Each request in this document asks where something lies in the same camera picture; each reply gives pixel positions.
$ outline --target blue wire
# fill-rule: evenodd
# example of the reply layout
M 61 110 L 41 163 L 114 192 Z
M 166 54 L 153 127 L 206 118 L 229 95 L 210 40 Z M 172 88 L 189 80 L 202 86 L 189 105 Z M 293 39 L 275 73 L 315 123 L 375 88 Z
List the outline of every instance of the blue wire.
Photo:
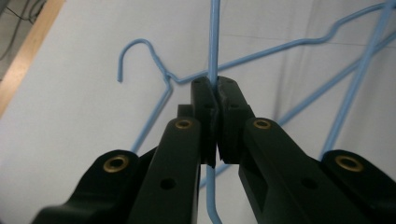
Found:
M 383 49 L 385 46 L 387 46 L 390 42 L 392 42 L 395 39 L 396 39 L 396 32 L 393 32 L 391 35 L 389 35 L 387 38 L 385 38 L 383 41 L 381 41 L 378 45 L 375 46 L 374 54 L 378 53 L 381 49 Z M 295 116 L 297 116 L 300 112 L 302 112 L 304 109 L 306 109 L 309 105 L 314 103 L 326 91 L 331 89 L 333 86 L 335 86 L 337 83 L 339 83 L 345 77 L 347 77 L 350 73 L 352 73 L 358 67 L 358 65 L 360 64 L 360 61 L 361 61 L 361 59 L 356 60 L 350 66 L 348 66 L 347 68 L 342 70 L 338 75 L 333 77 L 330 81 L 323 84 L 320 88 L 318 88 L 316 91 L 314 91 L 309 96 L 307 96 L 305 99 L 303 99 L 292 110 L 287 112 L 282 118 L 279 119 L 279 121 L 277 123 L 280 126 L 286 125 L 289 121 L 291 121 L 291 119 L 293 119 Z M 216 168 L 216 175 L 220 175 L 225 170 L 227 170 L 228 167 L 230 167 L 230 165 L 223 163 L 218 168 Z M 204 177 L 201 179 L 200 188 L 203 188 L 205 185 L 206 185 L 206 178 Z
M 210 9 L 208 77 L 213 91 L 216 90 L 218 84 L 219 14 L 220 0 L 212 0 Z
M 274 53 L 278 53 L 278 52 L 280 52 L 282 50 L 285 50 L 285 49 L 291 49 L 291 48 L 294 48 L 294 47 L 297 47 L 297 46 L 300 46 L 300 45 L 322 44 L 324 42 L 327 42 L 327 41 L 331 40 L 334 37 L 334 35 L 337 33 L 338 29 L 342 25 L 344 25 L 344 24 L 346 24 L 346 23 L 348 23 L 350 21 L 353 21 L 353 20 L 357 19 L 358 17 L 361 17 L 361 16 L 363 16 L 363 15 L 365 15 L 367 13 L 379 10 L 379 9 L 383 8 L 384 5 L 385 4 L 377 4 L 377 5 L 374 5 L 374 6 L 371 6 L 371 7 L 364 8 L 364 9 L 362 9 L 360 11 L 357 11 L 355 13 L 352 13 L 352 14 L 344 17 L 343 19 L 337 21 L 331 27 L 329 32 L 326 35 L 324 35 L 323 37 L 319 37 L 319 38 L 303 38 L 303 39 L 293 40 L 293 41 L 290 41 L 289 43 L 282 44 L 282 45 L 279 45 L 279 46 L 276 46 L 276 47 L 273 47 L 273 48 L 270 48 L 270 49 L 265 49 L 265 50 L 262 50 L 262 51 L 259 51 L 259 52 L 253 53 L 253 54 L 249 54 L 248 56 L 245 56 L 245 57 L 230 61 L 228 63 L 221 64 L 218 69 L 219 69 L 219 71 L 224 71 L 226 69 L 235 67 L 235 66 L 240 65 L 242 63 L 248 63 L 250 61 L 253 61 L 253 60 L 256 60 L 256 59 L 259 59 L 259 58 L 262 58 L 262 57 L 265 57 L 265 56 L 268 56 L 268 55 L 271 55 L 271 54 L 274 54 Z M 168 75 L 170 77 L 172 77 L 172 79 L 176 83 L 184 84 L 184 83 L 191 82 L 191 81 L 193 81 L 194 79 L 196 79 L 198 77 L 206 76 L 207 72 L 208 72 L 207 70 L 203 70 L 201 72 L 198 72 L 198 73 L 195 73 L 195 74 L 189 75 L 187 77 L 183 77 L 183 78 L 179 78 L 175 74 L 172 74 L 172 73 L 169 73 Z
M 218 57 L 219 57 L 219 14 L 220 0 L 211 0 L 210 7 L 210 32 L 209 32 L 209 69 L 208 78 L 212 90 L 216 91 L 218 86 Z M 206 188 L 206 210 L 212 223 L 221 224 L 216 209 L 216 176 L 215 169 L 206 166 L 207 188 Z
M 367 45 L 366 50 L 363 53 L 363 56 L 361 58 L 361 62 L 359 63 L 359 67 L 357 69 L 357 72 L 355 76 L 353 77 L 349 88 L 346 92 L 346 96 L 344 98 L 344 101 L 338 111 L 337 117 L 332 125 L 332 129 L 330 130 L 330 133 L 326 139 L 326 142 L 324 144 L 323 149 L 321 150 L 321 155 L 320 157 L 323 156 L 324 153 L 332 150 L 335 141 L 337 140 L 337 137 L 341 131 L 341 128 L 346 120 L 347 114 L 350 110 L 350 107 L 356 97 L 356 93 L 358 92 L 358 89 L 363 81 L 364 75 L 367 72 L 367 68 L 369 66 L 369 63 L 372 59 L 373 52 L 375 51 L 375 45 L 378 42 L 378 40 L 381 38 L 381 35 L 383 34 L 389 17 L 392 12 L 392 8 L 395 5 L 394 0 L 388 0 L 382 13 L 381 17 L 378 21 L 377 26 L 375 27 L 375 30 L 373 32 L 373 35 Z
M 206 210 L 212 223 L 221 223 L 218 212 L 216 210 L 216 186 L 215 186 L 215 169 L 206 166 L 207 186 L 206 186 Z
M 323 42 L 326 42 L 330 39 L 333 38 L 333 36 L 335 35 L 335 33 L 338 31 L 338 29 L 340 28 L 340 26 L 344 25 L 345 23 L 352 21 L 354 19 L 357 19 L 360 16 L 363 16 L 367 13 L 379 10 L 381 8 L 384 7 L 385 4 L 378 4 L 378 5 L 374 5 L 371 7 L 367 7 L 363 10 L 360 10 L 358 12 L 355 12 L 347 17 L 344 17 L 343 19 L 337 21 L 332 28 L 330 29 L 329 33 L 327 33 L 325 36 L 320 37 L 320 38 L 304 38 L 304 39 L 299 39 L 299 40 L 294 40 L 291 41 L 289 43 L 271 48 L 271 49 L 266 49 L 257 53 L 253 53 L 250 54 L 248 56 L 245 56 L 243 58 L 237 59 L 237 60 L 233 60 L 231 62 L 228 63 L 224 63 L 221 64 L 219 66 L 219 71 L 223 71 L 225 69 L 237 66 L 239 64 L 242 63 L 247 63 L 250 62 L 252 60 L 256 60 L 259 59 L 261 57 L 264 56 L 268 56 L 271 55 L 273 53 L 277 53 L 281 50 L 284 49 L 290 49 L 290 48 L 294 48 L 296 46 L 299 45 L 307 45 L 307 44 L 320 44 Z M 163 92 L 163 95 L 161 97 L 161 99 L 158 101 L 158 103 L 156 104 L 154 110 L 151 112 L 148 121 L 146 122 L 143 130 L 141 131 L 141 133 L 139 134 L 138 138 L 136 139 L 133 147 L 132 147 L 132 151 L 133 152 L 137 152 L 137 150 L 140 148 L 141 144 L 143 143 L 144 139 L 147 137 L 147 134 L 149 133 L 149 130 L 151 129 L 153 123 L 155 122 L 155 119 L 158 118 L 159 114 L 161 113 L 161 110 L 163 109 L 163 106 L 166 104 L 167 100 L 169 99 L 169 97 L 172 94 L 172 86 L 170 85 L 169 82 L 169 78 L 172 78 L 176 83 L 178 84 L 184 84 L 184 83 L 188 83 L 198 77 L 203 77 L 207 74 L 207 70 L 195 73 L 193 75 L 184 77 L 184 78 L 178 78 L 176 75 L 174 75 L 173 73 L 168 72 L 164 65 L 162 64 L 160 58 L 156 55 L 154 48 L 152 47 L 152 45 L 149 43 L 149 41 L 147 41 L 146 39 L 136 39 L 133 42 L 131 42 L 130 44 L 128 44 L 121 52 L 120 54 L 120 58 L 119 58 L 119 71 L 118 71 L 118 81 L 122 82 L 123 81 L 123 58 L 127 52 L 127 50 L 132 47 L 135 44 L 138 43 L 143 43 L 146 44 L 149 48 L 149 51 L 151 53 L 151 56 L 154 60 L 154 62 L 157 64 L 157 66 L 159 67 L 160 71 L 163 73 L 163 79 L 165 81 L 165 85 L 166 85 L 166 89 Z M 383 42 L 383 46 L 382 47 L 378 47 L 379 49 L 384 48 L 388 43 L 384 43 Z M 345 69 L 345 73 L 347 73 L 347 71 L 349 70 L 353 70 L 354 68 L 352 67 L 348 67 L 347 69 Z M 343 79 L 343 76 L 338 75 L 336 76 L 334 79 L 332 79 L 332 81 L 330 81 L 329 83 L 325 84 L 325 86 L 327 85 L 327 87 L 323 86 L 322 89 L 319 89 L 317 91 L 317 95 L 311 95 L 311 99 L 306 98 L 304 100 L 303 103 L 297 105 L 292 111 L 290 111 L 285 117 L 283 117 L 282 119 L 279 120 L 279 123 L 287 123 L 291 118 L 293 118 L 294 116 L 296 116 L 300 111 L 302 111 L 303 109 L 305 109 L 308 105 L 310 105 L 313 101 L 315 101 L 321 94 L 323 94 L 325 92 L 326 89 L 331 88 L 333 85 L 335 85 L 337 82 L 339 82 L 341 79 Z M 222 173 L 223 171 L 225 171 L 228 168 L 228 165 L 226 164 L 222 164 L 220 167 L 218 167 L 216 169 L 216 175 Z M 204 186 L 206 183 L 206 179 L 203 178 L 201 180 L 201 185 L 200 187 Z
M 283 49 L 290 49 L 290 48 L 294 48 L 296 46 L 299 45 L 307 45 L 307 44 L 320 44 L 320 43 L 324 43 L 330 39 L 332 39 L 335 35 L 335 33 L 338 31 L 338 29 L 340 28 L 340 26 L 344 25 L 345 23 L 355 20 L 360 16 L 363 16 L 367 13 L 379 10 L 381 8 L 384 7 L 385 4 L 378 4 L 378 5 L 374 5 L 371 7 L 367 7 L 365 9 L 362 9 L 360 11 L 357 11 L 349 16 L 344 17 L 343 19 L 337 21 L 332 28 L 330 29 L 330 31 L 323 37 L 320 38 L 304 38 L 304 39 L 299 39 L 299 40 L 294 40 L 291 41 L 289 43 L 277 46 L 277 47 L 273 47 L 270 49 L 266 49 L 257 53 L 253 53 L 250 54 L 248 56 L 245 56 L 243 58 L 237 59 L 237 60 L 233 60 L 231 62 L 228 63 L 224 63 L 221 64 L 219 66 L 219 71 L 223 71 L 225 69 L 237 66 L 239 64 L 242 63 L 247 63 L 250 62 L 252 60 L 256 60 L 259 59 L 261 57 L 264 56 L 268 56 L 271 55 L 273 53 L 277 53 L 280 52 Z M 166 90 L 163 93 L 163 97 L 160 99 L 160 101 L 156 104 L 154 110 L 151 112 L 151 115 L 149 117 L 149 119 L 146 121 L 142 131 L 140 132 L 140 134 L 138 135 L 137 139 L 134 142 L 134 145 L 132 146 L 132 151 L 133 152 L 137 152 L 137 150 L 140 148 L 141 144 L 144 142 L 144 140 L 146 139 L 147 135 L 149 134 L 149 130 L 152 128 L 152 125 L 155 122 L 155 119 L 158 117 L 158 115 L 161 113 L 163 106 L 165 105 L 166 101 L 169 99 L 169 97 L 172 94 L 172 87 L 170 86 L 170 84 L 168 84 L 167 82 L 169 81 L 168 78 L 172 78 L 176 83 L 178 84 L 185 84 L 188 82 L 193 81 L 194 79 L 198 78 L 198 77 L 204 77 L 207 75 L 207 70 L 195 73 L 193 75 L 187 76 L 187 77 L 183 77 L 183 78 L 179 78 L 177 77 L 175 74 L 169 72 L 166 70 L 166 68 L 164 67 L 163 63 L 161 62 L 160 58 L 157 56 L 157 54 L 155 53 L 154 48 L 152 47 L 151 43 L 146 40 L 146 39 L 136 39 L 134 41 L 132 41 L 131 43 L 129 43 L 127 46 L 124 47 L 124 49 L 121 51 L 120 57 L 119 57 L 119 70 L 118 70 L 118 82 L 122 82 L 123 81 L 123 59 L 124 56 L 126 54 L 126 52 L 128 51 L 128 49 L 130 49 L 133 45 L 135 44 L 139 44 L 139 43 L 143 43 L 146 44 L 149 48 L 149 51 L 151 53 L 151 57 L 153 58 L 154 62 L 157 64 L 158 68 L 160 69 L 160 71 L 163 73 L 163 78 L 166 79 L 167 81 L 165 81 L 166 84 Z

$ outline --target wooden edge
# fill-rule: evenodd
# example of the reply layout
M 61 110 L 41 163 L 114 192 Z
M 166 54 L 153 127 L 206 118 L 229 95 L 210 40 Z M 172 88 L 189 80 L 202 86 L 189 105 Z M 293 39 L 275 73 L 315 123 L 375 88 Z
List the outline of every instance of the wooden edge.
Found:
M 18 54 L 0 82 L 0 118 L 3 116 L 14 93 L 20 86 L 35 55 L 41 47 L 50 27 L 59 14 L 64 0 L 48 0 Z

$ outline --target black cable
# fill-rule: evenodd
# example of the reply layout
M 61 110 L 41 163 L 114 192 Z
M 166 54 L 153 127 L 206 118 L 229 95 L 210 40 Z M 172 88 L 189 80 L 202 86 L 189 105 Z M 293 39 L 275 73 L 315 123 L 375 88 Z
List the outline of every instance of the black cable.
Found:
M 25 11 L 26 11 L 26 8 L 27 8 L 27 6 L 29 5 L 29 2 L 30 2 L 30 0 L 26 0 L 26 3 L 25 3 L 25 5 L 24 5 L 23 10 L 22 10 L 22 13 L 21 13 L 22 16 L 23 16 L 23 14 L 24 14 Z M 18 23 L 17 23 L 17 25 L 15 26 L 14 34 L 12 35 L 11 40 L 9 41 L 9 44 L 8 44 L 6 50 L 5 50 L 4 53 L 1 55 L 0 61 L 2 61 L 2 60 L 6 57 L 6 55 L 8 54 L 8 52 L 11 50 L 11 47 L 12 47 L 12 45 L 14 44 L 14 41 L 15 41 L 15 37 L 17 36 L 17 32 L 18 32 L 18 30 L 20 29 L 21 21 L 22 21 L 22 19 L 19 18 L 19 19 L 18 19 Z
M 37 5 L 38 5 L 41 1 L 42 1 L 42 0 L 36 0 L 36 1 L 33 3 L 33 5 L 32 5 L 32 7 L 30 8 L 30 10 L 29 10 L 29 21 L 30 21 L 31 23 L 35 22 L 35 20 L 37 19 L 38 15 L 39 15 L 40 12 L 41 12 L 41 9 L 43 9 L 43 6 L 44 6 L 44 5 L 46 4 L 46 2 L 47 2 L 47 1 L 44 1 L 43 4 L 41 4 L 40 9 L 37 11 L 37 13 L 35 13 L 35 15 L 33 15 L 33 11 L 35 10 L 35 7 L 37 7 Z
M 12 14 L 14 14 L 14 16 L 20 18 L 21 20 L 23 20 L 23 21 L 29 21 L 30 23 L 32 23 L 32 22 L 30 21 L 30 18 L 24 18 L 24 17 L 18 15 L 18 13 L 16 13 L 15 11 L 13 11 L 13 10 L 12 10 L 11 8 L 9 8 L 9 7 L 6 7 L 6 9 L 8 9 L 8 11 L 10 11 Z

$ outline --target screw hole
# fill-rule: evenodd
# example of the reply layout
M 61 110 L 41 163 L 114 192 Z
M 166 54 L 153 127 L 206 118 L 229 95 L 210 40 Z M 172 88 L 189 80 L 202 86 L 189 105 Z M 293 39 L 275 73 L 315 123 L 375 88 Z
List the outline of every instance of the screw hole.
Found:
M 255 120 L 253 125 L 259 129 L 270 129 L 271 128 L 271 123 L 264 119 Z
M 363 165 L 353 157 L 340 155 L 335 157 L 335 162 L 351 172 L 361 172 L 363 170 Z
M 317 189 L 318 184 L 311 178 L 304 178 L 301 180 L 301 183 L 303 184 L 304 187 L 308 189 Z
M 108 159 L 103 165 L 103 169 L 108 173 L 116 173 L 128 166 L 128 157 L 124 155 L 118 155 Z
M 192 125 L 192 122 L 187 119 L 179 120 L 176 123 L 176 127 L 179 129 L 188 129 L 188 128 L 190 128 L 191 125 Z
M 173 178 L 165 178 L 160 184 L 162 189 L 173 189 L 176 186 L 176 181 Z

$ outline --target white backdrop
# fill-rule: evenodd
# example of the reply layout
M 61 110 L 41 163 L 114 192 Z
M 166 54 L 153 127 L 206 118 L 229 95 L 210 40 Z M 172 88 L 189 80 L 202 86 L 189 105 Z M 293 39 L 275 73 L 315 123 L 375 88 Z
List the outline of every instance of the white backdrop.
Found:
M 346 15 L 381 1 L 223 0 L 219 62 L 292 39 L 324 35 Z M 210 1 L 67 0 L 6 114 L 0 120 L 0 218 L 29 223 L 49 204 L 64 203 L 93 161 L 129 149 L 164 90 L 145 46 L 129 51 L 125 79 L 116 81 L 121 49 L 150 40 L 165 66 L 180 77 L 207 67 Z M 287 50 L 220 75 L 238 81 L 256 116 L 277 119 L 357 59 L 379 13 L 353 21 L 329 43 Z M 387 30 L 396 29 L 395 16 Z M 336 148 L 357 152 L 396 179 L 396 43 L 375 56 Z M 348 81 L 337 85 L 284 128 L 316 158 Z M 172 99 L 141 147 L 158 145 L 190 85 Z M 205 190 L 199 223 L 209 223 Z M 256 223 L 237 167 L 217 181 L 224 223 Z

